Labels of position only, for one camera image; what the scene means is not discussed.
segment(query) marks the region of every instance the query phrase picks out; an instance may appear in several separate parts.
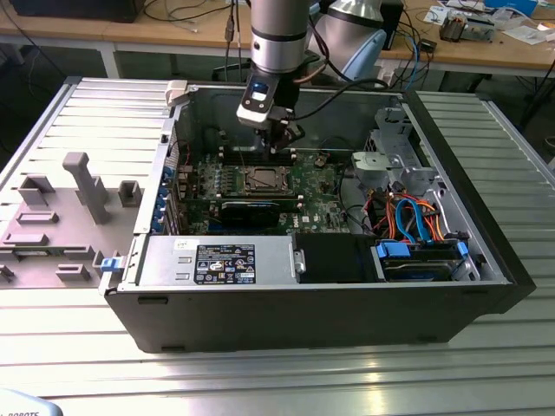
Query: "table leg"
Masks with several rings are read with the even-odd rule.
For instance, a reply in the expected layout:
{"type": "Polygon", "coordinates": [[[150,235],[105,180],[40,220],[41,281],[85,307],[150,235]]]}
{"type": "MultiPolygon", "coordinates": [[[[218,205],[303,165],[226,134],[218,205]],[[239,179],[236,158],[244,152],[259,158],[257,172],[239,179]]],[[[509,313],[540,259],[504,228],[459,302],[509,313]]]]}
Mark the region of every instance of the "table leg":
{"type": "Polygon", "coordinates": [[[25,58],[21,55],[19,51],[19,45],[0,45],[0,49],[9,57],[16,65],[23,65],[25,63],[25,58]]]}
{"type": "Polygon", "coordinates": [[[112,43],[102,44],[98,48],[102,56],[102,61],[104,62],[104,68],[106,69],[106,76],[108,78],[121,78],[120,77],[120,65],[115,56],[115,48],[112,43]]]}
{"type": "Polygon", "coordinates": [[[172,75],[176,76],[180,74],[180,67],[177,63],[177,55],[170,54],[170,71],[172,75]]]}

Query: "blue latch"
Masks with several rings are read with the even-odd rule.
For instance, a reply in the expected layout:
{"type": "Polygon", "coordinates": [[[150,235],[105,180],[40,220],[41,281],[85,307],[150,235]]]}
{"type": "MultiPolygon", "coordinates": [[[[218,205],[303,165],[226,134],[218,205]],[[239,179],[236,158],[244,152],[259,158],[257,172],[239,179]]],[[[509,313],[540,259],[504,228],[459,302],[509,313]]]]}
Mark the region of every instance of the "blue latch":
{"type": "Polygon", "coordinates": [[[164,166],[164,168],[162,169],[162,178],[164,180],[172,179],[174,174],[174,169],[169,166],[164,166]]]}
{"type": "Polygon", "coordinates": [[[125,257],[106,257],[102,260],[101,271],[106,272],[116,272],[125,269],[125,257]]]}
{"type": "Polygon", "coordinates": [[[410,250],[406,243],[385,241],[377,247],[378,257],[410,257],[410,250]]]}
{"type": "Polygon", "coordinates": [[[150,229],[154,230],[154,232],[162,232],[162,224],[154,220],[152,223],[150,223],[150,229]]]}
{"type": "Polygon", "coordinates": [[[459,253],[460,253],[461,256],[463,256],[463,257],[468,256],[468,247],[464,242],[459,241],[457,243],[457,249],[459,249],[459,253]]]}

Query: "black cable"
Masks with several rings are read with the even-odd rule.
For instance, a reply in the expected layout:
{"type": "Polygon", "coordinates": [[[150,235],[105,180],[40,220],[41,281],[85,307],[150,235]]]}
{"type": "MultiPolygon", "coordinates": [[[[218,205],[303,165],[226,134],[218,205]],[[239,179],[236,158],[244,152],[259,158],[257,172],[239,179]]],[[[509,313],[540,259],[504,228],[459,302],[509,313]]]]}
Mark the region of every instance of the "black cable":
{"type": "Polygon", "coordinates": [[[19,30],[19,33],[21,33],[23,36],[25,36],[25,38],[27,38],[27,40],[28,40],[28,41],[40,52],[40,54],[41,54],[42,56],[44,56],[44,58],[45,58],[48,62],[50,62],[50,65],[52,65],[52,66],[55,68],[55,70],[58,71],[58,73],[60,74],[60,76],[61,76],[62,78],[67,78],[67,75],[60,69],[60,67],[58,67],[58,66],[54,63],[54,61],[52,61],[52,60],[50,59],[50,57],[44,53],[44,51],[42,50],[42,48],[41,48],[40,46],[38,46],[38,45],[27,35],[27,33],[25,33],[25,31],[19,27],[19,25],[16,23],[16,21],[10,16],[10,14],[8,13],[8,11],[6,10],[6,6],[4,5],[4,3],[3,3],[2,1],[0,1],[0,5],[2,5],[2,9],[3,9],[4,14],[8,17],[8,19],[10,19],[10,22],[12,22],[12,24],[13,24],[14,26],[16,26],[17,30],[19,30]]]}
{"type": "Polygon", "coordinates": [[[528,91],[528,92],[531,93],[531,94],[534,94],[534,93],[535,93],[533,84],[531,85],[531,83],[530,83],[528,80],[522,78],[521,76],[515,76],[515,78],[516,78],[516,80],[519,82],[519,84],[520,84],[526,91],[528,91]]]}
{"type": "Polygon", "coordinates": [[[349,82],[348,84],[345,84],[343,87],[339,88],[334,94],[332,94],[330,97],[328,97],[326,100],[324,100],[322,102],[322,104],[320,104],[318,107],[316,107],[312,111],[309,111],[307,114],[293,116],[293,117],[289,118],[288,120],[289,121],[299,121],[299,120],[303,120],[303,119],[306,119],[308,117],[311,117],[312,115],[316,114],[317,112],[322,110],[324,107],[326,107],[328,104],[330,104],[335,98],[337,98],[339,95],[343,94],[348,89],[356,87],[357,85],[368,84],[368,83],[379,84],[382,87],[381,88],[367,88],[366,89],[367,91],[385,91],[386,89],[389,88],[389,85],[386,82],[384,82],[382,80],[378,80],[377,78],[361,78],[360,80],[354,80],[354,81],[349,82]]]}
{"type": "Polygon", "coordinates": [[[174,147],[176,144],[178,144],[178,143],[185,143],[185,144],[187,144],[187,145],[190,146],[188,140],[185,140],[185,139],[177,139],[176,141],[174,141],[174,143],[172,143],[172,144],[170,145],[170,147],[167,148],[166,156],[167,156],[168,158],[172,155],[173,147],[174,147]]]}
{"type": "MultiPolygon", "coordinates": [[[[404,35],[404,36],[405,36],[405,34],[406,34],[406,35],[412,37],[413,40],[415,41],[415,44],[416,44],[416,45],[421,44],[420,32],[419,32],[419,31],[415,28],[415,26],[413,25],[412,19],[411,19],[410,16],[408,15],[407,11],[406,11],[406,10],[403,10],[402,12],[403,12],[404,15],[407,17],[408,23],[399,22],[399,24],[408,27],[408,28],[411,30],[412,33],[409,33],[409,32],[407,32],[407,31],[404,30],[404,29],[398,29],[396,32],[399,33],[399,34],[401,34],[401,35],[404,35]]],[[[403,82],[406,81],[406,79],[404,78],[405,72],[407,72],[408,65],[409,65],[409,64],[414,60],[414,58],[415,58],[415,53],[416,53],[416,51],[413,50],[414,48],[411,48],[409,45],[407,45],[407,47],[408,47],[408,48],[411,50],[411,52],[412,52],[412,53],[411,53],[411,56],[410,56],[410,59],[407,61],[406,65],[405,65],[405,68],[402,70],[401,74],[400,74],[399,76],[397,76],[397,79],[393,82],[393,84],[391,84],[391,87],[392,87],[392,88],[393,88],[393,87],[396,87],[397,83],[398,83],[399,81],[401,81],[400,89],[402,89],[402,84],[403,84],[403,82]]]]}
{"type": "Polygon", "coordinates": [[[342,80],[346,82],[352,82],[353,80],[351,80],[348,76],[346,76],[343,72],[341,72],[331,61],[330,49],[328,48],[328,45],[326,44],[325,40],[318,33],[316,29],[316,25],[314,24],[314,21],[312,20],[311,16],[309,16],[309,25],[310,25],[310,28],[312,29],[312,32],[314,33],[314,37],[316,39],[318,48],[320,49],[320,52],[322,52],[322,55],[326,59],[326,62],[328,63],[328,66],[331,68],[331,70],[335,72],[342,80]]]}
{"type": "Polygon", "coordinates": [[[235,35],[235,21],[233,19],[233,8],[235,7],[235,0],[232,0],[229,10],[229,16],[227,17],[227,23],[225,24],[225,33],[224,38],[226,41],[225,46],[225,60],[224,60],[224,74],[225,74],[225,82],[229,81],[229,77],[227,75],[227,67],[229,62],[229,48],[233,42],[233,36],[235,35]]]}
{"type": "Polygon", "coordinates": [[[341,173],[341,178],[339,179],[339,184],[337,184],[337,198],[339,199],[339,205],[341,206],[341,209],[343,210],[343,212],[345,212],[345,214],[347,215],[347,218],[349,218],[351,221],[353,221],[355,224],[361,227],[363,231],[365,232],[370,231],[367,225],[361,223],[356,217],[354,217],[349,213],[349,210],[351,208],[354,208],[355,205],[352,205],[349,208],[345,208],[345,203],[343,202],[343,196],[341,194],[341,186],[343,184],[343,180],[345,179],[345,173],[347,172],[347,169],[349,169],[349,165],[350,165],[350,160],[345,164],[345,168],[343,169],[343,172],[341,173]]]}
{"type": "Polygon", "coordinates": [[[202,6],[204,3],[206,3],[208,0],[202,0],[200,3],[198,4],[194,4],[193,6],[180,6],[180,7],[176,7],[175,9],[170,10],[170,12],[168,13],[169,15],[172,15],[173,13],[175,13],[176,11],[179,10],[186,10],[186,9],[196,9],[197,7],[202,6]]]}
{"type": "Polygon", "coordinates": [[[241,22],[239,20],[239,3],[235,5],[235,20],[237,21],[237,34],[238,34],[238,58],[239,58],[239,82],[243,82],[243,59],[241,57],[241,22]]]}
{"type": "Polygon", "coordinates": [[[322,143],[320,143],[320,149],[323,149],[323,144],[327,141],[330,141],[330,140],[340,140],[345,145],[347,145],[350,148],[350,150],[352,150],[353,152],[356,152],[355,147],[352,144],[350,144],[349,141],[347,139],[345,139],[343,136],[330,136],[327,139],[324,139],[322,141],[322,143]]]}
{"type": "Polygon", "coordinates": [[[227,43],[227,46],[225,46],[225,58],[224,58],[224,74],[225,74],[225,82],[229,81],[229,76],[227,75],[227,63],[229,61],[229,46],[230,43],[227,43]]]}
{"type": "Polygon", "coordinates": [[[153,16],[150,13],[148,13],[148,8],[150,6],[152,6],[154,3],[158,2],[158,1],[159,0],[151,0],[149,3],[145,4],[145,8],[142,11],[145,14],[145,16],[148,16],[151,19],[156,20],[158,22],[184,22],[185,20],[196,19],[197,17],[206,16],[206,15],[209,15],[210,13],[214,13],[214,12],[220,11],[220,10],[229,9],[231,7],[231,5],[227,5],[227,6],[224,6],[224,7],[218,7],[217,9],[208,10],[208,11],[205,11],[203,13],[199,13],[198,15],[195,15],[195,16],[181,17],[179,19],[160,19],[159,17],[153,16]]]}

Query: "warning label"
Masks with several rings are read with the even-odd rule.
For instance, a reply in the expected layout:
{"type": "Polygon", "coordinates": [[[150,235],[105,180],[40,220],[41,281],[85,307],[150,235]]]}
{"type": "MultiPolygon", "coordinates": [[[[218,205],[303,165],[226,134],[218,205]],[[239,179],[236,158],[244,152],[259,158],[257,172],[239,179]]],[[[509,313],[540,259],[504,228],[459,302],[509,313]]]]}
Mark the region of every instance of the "warning label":
{"type": "Polygon", "coordinates": [[[199,245],[194,282],[252,284],[256,282],[254,245],[199,245]]]}

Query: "wooden workbench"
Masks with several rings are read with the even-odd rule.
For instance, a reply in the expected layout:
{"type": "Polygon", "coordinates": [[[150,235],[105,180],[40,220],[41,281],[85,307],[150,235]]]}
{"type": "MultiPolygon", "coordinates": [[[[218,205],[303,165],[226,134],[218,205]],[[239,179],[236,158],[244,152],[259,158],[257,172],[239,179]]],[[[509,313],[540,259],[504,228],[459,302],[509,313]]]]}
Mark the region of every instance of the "wooden workbench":
{"type": "MultiPolygon", "coordinates": [[[[172,7],[177,4],[195,4],[197,0],[172,0],[172,7]]],[[[196,9],[182,10],[178,16],[191,16],[204,11],[216,9],[224,5],[224,0],[213,0],[196,9]]],[[[459,43],[443,42],[439,38],[439,26],[424,23],[426,9],[436,4],[434,0],[408,0],[408,14],[413,25],[421,32],[422,37],[437,42],[431,68],[474,73],[493,73],[506,75],[541,76],[555,58],[552,44],[542,42],[531,46],[524,42],[496,33],[493,42],[459,43]]],[[[35,42],[47,46],[75,47],[97,49],[101,52],[109,76],[119,76],[114,52],[118,50],[158,52],[192,55],[223,55],[225,51],[224,27],[228,10],[221,10],[197,19],[195,28],[198,33],[183,29],[168,22],[157,22],[144,14],[140,14],[135,23],[110,23],[77,19],[60,19],[49,17],[18,16],[13,8],[8,8],[10,15],[17,24],[33,38],[35,42]]],[[[251,32],[250,13],[246,6],[240,6],[242,28],[242,49],[248,56],[251,32]]],[[[154,4],[149,12],[160,18],[166,17],[163,2],[154,4]]],[[[555,11],[539,10],[534,18],[554,19],[555,11]]],[[[0,14],[0,42],[26,43],[19,31],[8,20],[4,13],[0,14]]],[[[404,65],[411,53],[405,39],[397,36],[393,48],[383,51],[378,62],[383,68],[390,70],[404,65]]]]}

